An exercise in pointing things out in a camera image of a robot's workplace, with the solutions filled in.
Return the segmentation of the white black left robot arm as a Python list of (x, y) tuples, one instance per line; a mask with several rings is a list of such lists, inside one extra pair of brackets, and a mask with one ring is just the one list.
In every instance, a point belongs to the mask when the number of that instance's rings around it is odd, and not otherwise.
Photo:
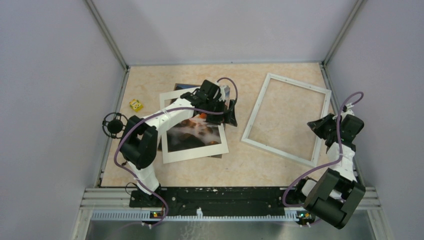
[(235, 106), (237, 98), (226, 100), (224, 87), (218, 81), (204, 80), (200, 87), (186, 91), (169, 106), (151, 115), (127, 120), (115, 155), (122, 154), (129, 172), (142, 191), (141, 200), (149, 207), (160, 202), (157, 189), (160, 183), (155, 175), (153, 162), (157, 155), (159, 136), (176, 124), (205, 114), (205, 121), (214, 125), (237, 126)]

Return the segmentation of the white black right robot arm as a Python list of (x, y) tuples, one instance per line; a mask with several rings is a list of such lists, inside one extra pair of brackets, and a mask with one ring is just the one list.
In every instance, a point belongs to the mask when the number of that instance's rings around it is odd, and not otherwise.
[(344, 113), (340, 119), (340, 138), (337, 138), (337, 117), (327, 116), (307, 123), (325, 141), (326, 155), (333, 163), (319, 180), (304, 177), (293, 192), (293, 200), (305, 210), (337, 229), (342, 229), (363, 199), (366, 189), (354, 175), (353, 140), (364, 122), (353, 114)]

